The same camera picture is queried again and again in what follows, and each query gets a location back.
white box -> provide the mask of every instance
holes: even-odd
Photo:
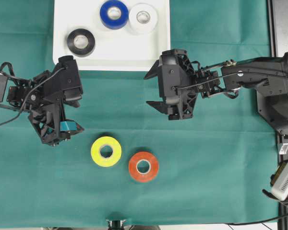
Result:
[[[169,0],[123,0],[130,10],[138,3],[152,5],[158,12],[158,24],[150,34],[136,35],[129,22],[119,30],[110,30],[101,22],[99,11],[105,0],[55,0],[53,61],[73,55],[79,70],[148,71],[162,51],[170,49]],[[91,31],[96,40],[94,52],[75,56],[67,47],[67,37],[75,29]]]

red tape roll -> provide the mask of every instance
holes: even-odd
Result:
[[[149,164],[149,169],[146,173],[141,173],[137,166],[141,161],[146,161]],[[157,158],[150,152],[138,152],[134,154],[129,161],[129,174],[138,182],[146,183],[153,180],[159,171],[159,162]]]

black cable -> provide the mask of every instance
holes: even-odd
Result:
[[[234,229],[233,229],[233,227],[232,227],[232,226],[230,226],[229,224],[226,224],[226,225],[227,225],[227,226],[229,226],[229,227],[230,227],[232,230],[234,230]]]
[[[261,223],[262,225],[264,225],[267,229],[272,230],[272,228],[266,226],[264,223]]]
[[[239,96],[239,90],[235,91],[234,93],[235,95],[225,92],[224,95],[230,99],[236,99]]]
[[[19,80],[19,81],[27,81],[27,79],[23,79],[23,78],[18,78],[16,76],[13,76],[13,75],[10,75],[10,74],[7,74],[6,72],[1,72],[5,77],[8,77],[12,80]]]
[[[226,78],[226,77],[230,77],[230,76],[233,76],[233,75],[236,75],[236,74],[256,74],[256,75],[262,75],[262,76],[267,76],[267,77],[281,78],[281,79],[286,79],[286,80],[288,80],[287,77],[279,76],[279,75],[274,75],[274,74],[255,73],[255,72],[235,72],[235,73],[225,74],[225,75],[223,75],[223,76],[219,76],[219,77],[216,77],[216,78],[214,78],[214,79],[207,80],[207,81],[203,81],[203,82],[198,83],[198,84],[195,84],[195,85],[189,85],[189,86],[184,86],[184,87],[176,86],[175,88],[176,88],[176,89],[180,89],[180,90],[184,90],[184,89],[192,88],[192,87],[195,87],[195,86],[198,86],[198,85],[202,85],[202,84],[205,84],[205,83],[209,83],[209,82],[215,81],[216,79]]]
[[[227,96],[227,97],[229,97],[231,99],[235,99],[236,96],[232,95],[230,93],[235,93],[235,91],[233,91],[233,90],[225,90],[225,91],[216,92],[216,93],[213,93],[213,94],[209,95],[208,98],[211,98],[211,97],[214,97],[214,96],[217,96],[217,95],[220,95],[220,94],[224,94],[225,96]]]
[[[47,81],[49,81],[50,79],[52,79],[52,78],[53,78],[54,76],[56,76],[61,70],[64,70],[64,69],[65,69],[65,68],[60,68],[60,69],[58,69],[58,70],[57,70],[56,72],[54,72],[54,74],[52,74],[49,78],[47,78],[46,80],[42,81],[42,82],[39,83],[37,86],[35,86],[32,90],[30,90],[30,92],[29,92],[29,93],[27,94],[27,96],[24,98],[23,104],[22,104],[22,106],[20,107],[20,110],[19,110],[17,116],[14,117],[14,118],[12,118],[12,119],[10,119],[10,120],[8,120],[8,121],[5,121],[5,122],[0,123],[0,126],[5,125],[5,124],[7,124],[7,123],[10,123],[10,122],[16,120],[16,119],[20,116],[20,114],[23,112],[25,103],[26,103],[26,101],[28,100],[29,95],[30,95],[31,93],[33,93],[38,87],[40,87],[41,85],[45,84]]]
[[[191,64],[197,64],[197,69],[200,70],[201,68],[201,63],[199,61],[193,61]]]
[[[13,65],[10,62],[3,62],[3,64],[0,66],[0,73],[2,73],[4,67],[8,67],[9,68],[9,72],[12,76],[15,76],[14,74],[14,69],[13,69]]]
[[[242,81],[238,82],[238,85],[241,85],[243,88],[246,89],[256,89],[260,86],[263,86],[264,84],[266,84],[268,82],[268,79],[262,79],[261,81],[257,81],[257,82],[253,82],[253,83],[244,83]]]
[[[251,224],[262,224],[262,223],[270,222],[270,221],[272,221],[272,220],[282,219],[282,218],[284,218],[284,217],[288,217],[288,213],[287,213],[287,214],[284,214],[284,215],[282,215],[282,216],[273,217],[273,218],[270,218],[270,219],[265,219],[265,220],[260,220],[260,221],[255,221],[255,222],[238,223],[238,224],[229,223],[229,224],[232,225],[232,226],[242,226],[242,225],[251,225]]]
[[[205,68],[202,68],[201,70],[202,71],[208,71],[208,70],[211,70],[211,69],[216,69],[216,68],[221,68],[221,67],[224,67],[224,62],[221,62],[221,63],[218,63],[218,64],[214,64],[212,66],[206,66]]]

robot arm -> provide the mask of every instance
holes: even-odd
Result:
[[[222,76],[216,68],[221,68]],[[192,118],[199,93],[203,98],[223,94],[235,99],[244,87],[264,97],[261,115],[276,131],[288,134],[288,53],[281,58],[231,60],[201,68],[198,61],[190,62],[185,50],[174,49],[163,52],[144,79],[157,76],[163,101],[147,103],[167,114],[169,120]],[[220,87],[221,79],[225,88]]]
[[[6,66],[10,74],[3,72]],[[9,105],[4,105],[8,81],[15,86],[9,87],[6,99]],[[68,120],[64,110],[64,104],[79,107],[82,94],[77,63],[72,56],[60,58],[52,73],[46,70],[32,80],[16,77],[11,63],[5,62],[0,67],[0,108],[17,111],[18,115],[0,126],[15,120],[22,112],[28,112],[29,121],[42,143],[55,146],[84,130]]]

white tape roll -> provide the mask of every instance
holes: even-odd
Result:
[[[152,32],[158,23],[158,13],[148,4],[137,4],[129,12],[131,28],[138,34]]]

